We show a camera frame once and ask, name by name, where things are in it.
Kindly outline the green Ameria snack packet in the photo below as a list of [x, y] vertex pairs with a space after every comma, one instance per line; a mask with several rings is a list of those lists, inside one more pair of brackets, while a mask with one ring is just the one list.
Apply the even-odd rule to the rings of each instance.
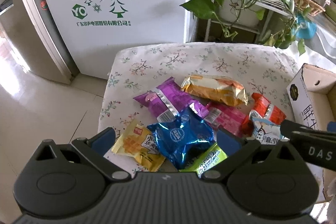
[[195, 172], [198, 178], [201, 178], [205, 171], [218, 165], [227, 158], [227, 154], [217, 143], [214, 143], [206, 152], [192, 160], [187, 164], [185, 169], [181, 169], [179, 172]]

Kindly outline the light blue Ameria packet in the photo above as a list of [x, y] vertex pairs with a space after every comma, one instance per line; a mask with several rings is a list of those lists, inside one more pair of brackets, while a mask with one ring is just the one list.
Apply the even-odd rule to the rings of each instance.
[[280, 125], [267, 119], [252, 117], [254, 129], [252, 136], [261, 144], [276, 145], [279, 140], [285, 139], [281, 134]]

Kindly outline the pink snack packet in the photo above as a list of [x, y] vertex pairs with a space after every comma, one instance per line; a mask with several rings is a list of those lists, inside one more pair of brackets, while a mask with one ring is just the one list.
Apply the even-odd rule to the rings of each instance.
[[235, 136], [242, 137], [242, 124], [247, 115], [241, 112], [239, 109], [227, 106], [218, 102], [210, 101], [206, 105], [206, 109], [209, 114], [204, 120], [217, 131], [220, 127], [223, 127]]

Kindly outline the yellow waffle snack packet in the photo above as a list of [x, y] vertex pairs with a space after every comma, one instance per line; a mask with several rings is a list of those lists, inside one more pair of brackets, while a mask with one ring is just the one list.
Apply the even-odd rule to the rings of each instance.
[[127, 126], [112, 147], [116, 155], [132, 157], [150, 172], [157, 172], [165, 157], [159, 152], [154, 136], [136, 119]]

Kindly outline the red orange snack packet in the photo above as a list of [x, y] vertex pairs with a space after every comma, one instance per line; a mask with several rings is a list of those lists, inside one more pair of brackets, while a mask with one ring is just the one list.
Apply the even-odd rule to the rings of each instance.
[[284, 112], [262, 94], [253, 93], [252, 98], [255, 104], [241, 124], [241, 130], [244, 135], [252, 135], [254, 129], [252, 118], [267, 119], [276, 125], [280, 125], [285, 120], [286, 115]]

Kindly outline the orange white bread packet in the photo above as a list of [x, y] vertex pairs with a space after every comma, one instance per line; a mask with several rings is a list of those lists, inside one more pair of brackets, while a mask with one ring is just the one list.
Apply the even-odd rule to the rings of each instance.
[[190, 75], [183, 80], [181, 91], [228, 106], [248, 105], [245, 87], [224, 76]]

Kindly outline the blue foil snack packet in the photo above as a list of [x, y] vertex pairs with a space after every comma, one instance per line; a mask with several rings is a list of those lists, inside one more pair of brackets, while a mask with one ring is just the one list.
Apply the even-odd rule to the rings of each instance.
[[190, 107], [183, 109], [172, 122], [150, 124], [147, 129], [159, 153], [178, 170], [215, 143], [213, 129]]

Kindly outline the purple snack packet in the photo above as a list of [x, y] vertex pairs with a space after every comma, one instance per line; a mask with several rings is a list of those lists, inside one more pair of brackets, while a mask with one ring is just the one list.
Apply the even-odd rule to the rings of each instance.
[[174, 121], [175, 117], [188, 107], [200, 118], [205, 118], [209, 114], [202, 103], [181, 91], [174, 77], [170, 77], [155, 89], [135, 96], [133, 99], [147, 107], [159, 122]]

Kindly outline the cardboard milk box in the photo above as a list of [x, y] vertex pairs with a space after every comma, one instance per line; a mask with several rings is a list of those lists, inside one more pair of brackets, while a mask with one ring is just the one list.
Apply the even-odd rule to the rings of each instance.
[[[327, 131], [335, 122], [335, 73], [304, 64], [287, 86], [295, 121], [314, 130]], [[327, 189], [335, 171], [308, 164], [319, 185], [317, 203], [330, 201]]]

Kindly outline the floral table cloth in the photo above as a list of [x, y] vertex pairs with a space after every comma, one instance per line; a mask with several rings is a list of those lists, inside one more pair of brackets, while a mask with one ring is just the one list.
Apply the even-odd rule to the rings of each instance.
[[296, 45], [278, 50], [254, 44], [188, 43], [121, 50], [110, 71], [98, 130], [111, 127], [121, 134], [134, 119], [145, 125], [154, 123], [155, 117], [135, 96], [170, 77], [181, 84], [189, 75], [229, 77], [240, 82], [248, 95], [264, 95], [293, 119], [286, 89], [303, 64], [335, 71], [335, 64], [326, 57], [311, 49], [299, 54]]

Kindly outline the blue round ornament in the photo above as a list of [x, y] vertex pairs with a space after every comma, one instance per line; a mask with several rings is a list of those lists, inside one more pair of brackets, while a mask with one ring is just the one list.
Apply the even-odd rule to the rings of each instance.
[[297, 14], [297, 27], [294, 31], [296, 38], [299, 39], [312, 39], [315, 36], [317, 25], [301, 14]]

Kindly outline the white plant stand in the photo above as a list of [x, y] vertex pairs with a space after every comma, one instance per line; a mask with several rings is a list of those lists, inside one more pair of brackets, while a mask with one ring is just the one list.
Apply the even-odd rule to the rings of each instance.
[[291, 13], [281, 0], [245, 0], [245, 3], [247, 7], [240, 9], [242, 0], [224, 0], [222, 6], [218, 8], [219, 16], [207, 21], [205, 42], [215, 37], [211, 34], [211, 26], [215, 23], [231, 26], [231, 32], [237, 31], [238, 36], [253, 35], [254, 38], [250, 41], [256, 42], [268, 31], [273, 15], [291, 17]]

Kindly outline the wicker basket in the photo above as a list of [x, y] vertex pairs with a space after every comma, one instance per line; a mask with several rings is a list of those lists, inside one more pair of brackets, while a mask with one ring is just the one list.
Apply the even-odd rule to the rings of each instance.
[[312, 17], [325, 12], [325, 8], [313, 0], [294, 0], [296, 10]]

